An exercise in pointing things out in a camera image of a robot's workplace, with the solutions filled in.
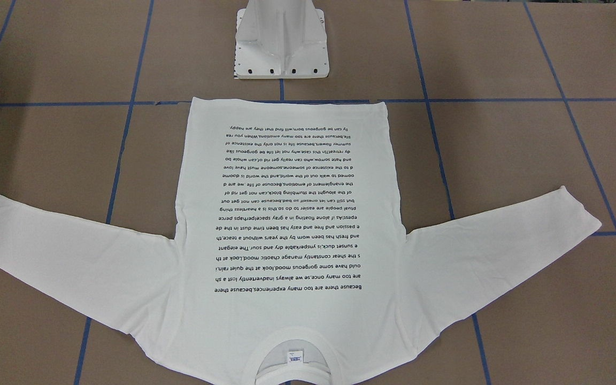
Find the white long-sleeve printed shirt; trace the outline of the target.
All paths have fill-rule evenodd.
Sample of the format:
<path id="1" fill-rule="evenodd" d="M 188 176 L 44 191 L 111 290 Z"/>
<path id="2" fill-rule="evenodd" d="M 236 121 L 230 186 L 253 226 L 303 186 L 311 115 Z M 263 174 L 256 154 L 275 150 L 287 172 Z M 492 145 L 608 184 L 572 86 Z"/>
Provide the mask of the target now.
<path id="1" fill-rule="evenodd" d="M 352 384 L 600 227 L 560 187 L 406 233 L 384 103 L 194 98 L 174 209 L 168 239 L 0 195 L 0 268 L 208 382 Z"/>

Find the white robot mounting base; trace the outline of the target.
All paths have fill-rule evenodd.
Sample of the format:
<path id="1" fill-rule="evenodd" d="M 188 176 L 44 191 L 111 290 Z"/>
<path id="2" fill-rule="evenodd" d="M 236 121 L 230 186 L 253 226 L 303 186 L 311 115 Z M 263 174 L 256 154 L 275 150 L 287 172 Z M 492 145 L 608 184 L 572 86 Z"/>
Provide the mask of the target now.
<path id="1" fill-rule="evenodd" d="M 323 10 L 312 1 L 248 2 L 236 16 L 235 78 L 325 78 L 324 22 Z"/>

